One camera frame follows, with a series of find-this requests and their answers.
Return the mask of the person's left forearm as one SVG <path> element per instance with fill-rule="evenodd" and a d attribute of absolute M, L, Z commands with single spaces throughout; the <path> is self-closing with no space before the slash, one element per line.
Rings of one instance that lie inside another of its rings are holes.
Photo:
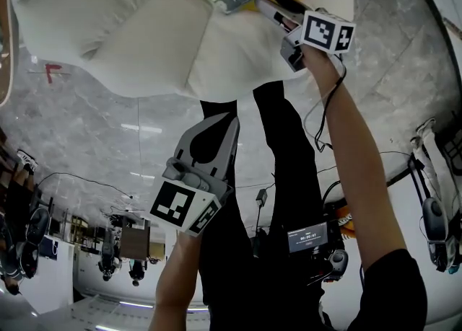
<path fill-rule="evenodd" d="M 179 233 L 155 292 L 149 331 L 186 331 L 187 309 L 196 290 L 201 236 Z"/>

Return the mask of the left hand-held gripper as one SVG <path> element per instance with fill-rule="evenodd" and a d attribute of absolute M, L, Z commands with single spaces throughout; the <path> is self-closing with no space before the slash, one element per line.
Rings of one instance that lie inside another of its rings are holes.
<path fill-rule="evenodd" d="M 200 235 L 234 192 L 224 179 L 239 131 L 240 122 L 230 112 L 189 128 L 154 186 L 149 217 L 192 237 Z M 181 160 L 196 161 L 198 169 Z"/>

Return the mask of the brown cardboard box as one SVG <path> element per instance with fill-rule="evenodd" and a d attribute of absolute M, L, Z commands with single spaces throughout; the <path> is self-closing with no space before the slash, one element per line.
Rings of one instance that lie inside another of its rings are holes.
<path fill-rule="evenodd" d="M 149 257 L 150 222 L 144 220 L 143 227 L 125 226 L 121 230 L 120 255 L 130 260 L 144 261 Z"/>

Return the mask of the person's body in black clothing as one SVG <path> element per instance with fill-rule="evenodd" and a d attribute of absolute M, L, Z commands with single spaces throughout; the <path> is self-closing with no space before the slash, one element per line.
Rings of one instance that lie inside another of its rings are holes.
<path fill-rule="evenodd" d="M 210 331 L 328 331 L 323 289 L 305 281 L 304 252 L 289 255 L 287 234 L 321 219 L 315 153 L 280 81 L 253 93 L 275 158 L 275 204 L 266 254 L 253 256 L 237 199 L 229 196 L 206 226 L 199 273 Z M 348 331 L 423 331 L 427 294 L 416 260 L 396 250 L 365 271 L 359 312 Z"/>

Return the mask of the person's right forearm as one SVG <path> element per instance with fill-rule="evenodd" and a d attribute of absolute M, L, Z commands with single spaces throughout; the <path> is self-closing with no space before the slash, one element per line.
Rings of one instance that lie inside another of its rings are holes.
<path fill-rule="evenodd" d="M 342 84 L 325 104 L 339 179 L 354 222 L 362 267 L 406 247 L 375 140 Z"/>

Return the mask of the black recorder with screen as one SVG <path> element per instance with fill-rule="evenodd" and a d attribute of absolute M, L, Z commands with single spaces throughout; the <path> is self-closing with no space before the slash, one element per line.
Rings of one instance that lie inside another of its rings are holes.
<path fill-rule="evenodd" d="M 289 252 L 310 250 L 328 243 L 328 227 L 323 222 L 287 233 Z"/>

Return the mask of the white cushioned chair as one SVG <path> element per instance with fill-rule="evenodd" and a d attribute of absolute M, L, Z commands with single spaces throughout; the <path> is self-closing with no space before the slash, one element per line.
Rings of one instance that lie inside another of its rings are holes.
<path fill-rule="evenodd" d="M 354 0 L 302 0 L 347 21 Z M 299 76 L 280 50 L 284 30 L 255 0 L 225 14 L 210 0 L 12 0 L 40 59 L 80 67 L 112 93 L 178 93 L 228 102 Z"/>

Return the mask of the person's right hand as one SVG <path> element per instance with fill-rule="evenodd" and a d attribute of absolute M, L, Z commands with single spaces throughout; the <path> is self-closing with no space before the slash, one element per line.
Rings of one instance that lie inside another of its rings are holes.
<path fill-rule="evenodd" d="M 340 79 L 340 74 L 325 52 L 303 45 L 302 54 L 305 67 L 313 75 L 318 86 L 332 86 Z"/>

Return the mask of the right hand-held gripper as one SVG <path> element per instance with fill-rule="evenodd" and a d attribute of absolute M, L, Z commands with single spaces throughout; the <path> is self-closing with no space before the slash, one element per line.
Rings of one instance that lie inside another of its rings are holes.
<path fill-rule="evenodd" d="M 280 53 L 294 72 L 305 68 L 302 45 L 334 56 L 349 52 L 356 30 L 355 23 L 328 12 L 315 12 L 298 0 L 275 2 L 255 0 L 255 6 L 266 18 L 287 32 Z"/>

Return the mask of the black office chair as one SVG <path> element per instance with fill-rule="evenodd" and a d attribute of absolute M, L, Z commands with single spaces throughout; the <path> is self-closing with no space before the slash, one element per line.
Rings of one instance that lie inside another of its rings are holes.
<path fill-rule="evenodd" d="M 19 227 L 17 249 L 26 244 L 39 247 L 48 232 L 49 221 L 49 210 L 43 206 L 36 208 L 29 219 Z"/>

